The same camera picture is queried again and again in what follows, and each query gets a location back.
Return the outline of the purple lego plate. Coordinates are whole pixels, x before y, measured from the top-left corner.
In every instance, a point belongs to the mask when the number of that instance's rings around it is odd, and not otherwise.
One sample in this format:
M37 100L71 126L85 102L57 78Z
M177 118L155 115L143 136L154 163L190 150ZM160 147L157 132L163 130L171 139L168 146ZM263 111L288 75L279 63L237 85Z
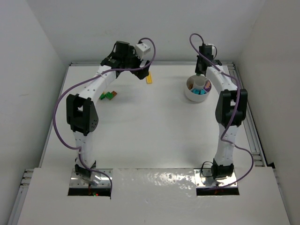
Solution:
M203 88L207 93L211 90L211 82L209 80L206 81L206 84Z

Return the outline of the brown and purple lego stack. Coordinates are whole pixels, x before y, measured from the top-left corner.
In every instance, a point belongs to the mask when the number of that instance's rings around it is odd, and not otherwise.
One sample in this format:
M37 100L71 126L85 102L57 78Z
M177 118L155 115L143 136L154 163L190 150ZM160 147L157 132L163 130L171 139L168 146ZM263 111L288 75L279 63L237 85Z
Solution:
M193 84L191 83L191 84L189 84L187 87L188 87L189 90L192 90Z

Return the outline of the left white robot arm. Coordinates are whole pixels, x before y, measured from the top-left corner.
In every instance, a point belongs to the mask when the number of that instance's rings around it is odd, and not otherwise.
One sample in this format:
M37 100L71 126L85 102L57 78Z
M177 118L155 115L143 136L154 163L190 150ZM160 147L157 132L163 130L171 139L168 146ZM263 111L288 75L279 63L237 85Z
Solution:
M140 80L149 74L149 61L141 68L143 57L150 52L150 46L142 41L136 45L117 41L112 52L104 58L95 79L88 82L83 90L66 99L67 123L70 125L78 148L75 159L75 172L87 182L97 185L105 176L96 172L92 136L98 126L96 102L105 89L115 81L121 72L130 70Z

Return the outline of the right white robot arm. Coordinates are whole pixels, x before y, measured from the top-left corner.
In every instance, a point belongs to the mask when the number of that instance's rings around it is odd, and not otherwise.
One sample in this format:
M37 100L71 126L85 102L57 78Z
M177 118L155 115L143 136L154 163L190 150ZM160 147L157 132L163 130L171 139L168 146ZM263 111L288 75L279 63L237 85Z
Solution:
M224 179L234 170L233 149L238 128L246 117L248 92L237 80L224 71L222 64L214 60L214 45L199 46L196 73L202 73L210 80L219 94L215 117L219 124L219 141L213 158L211 177Z

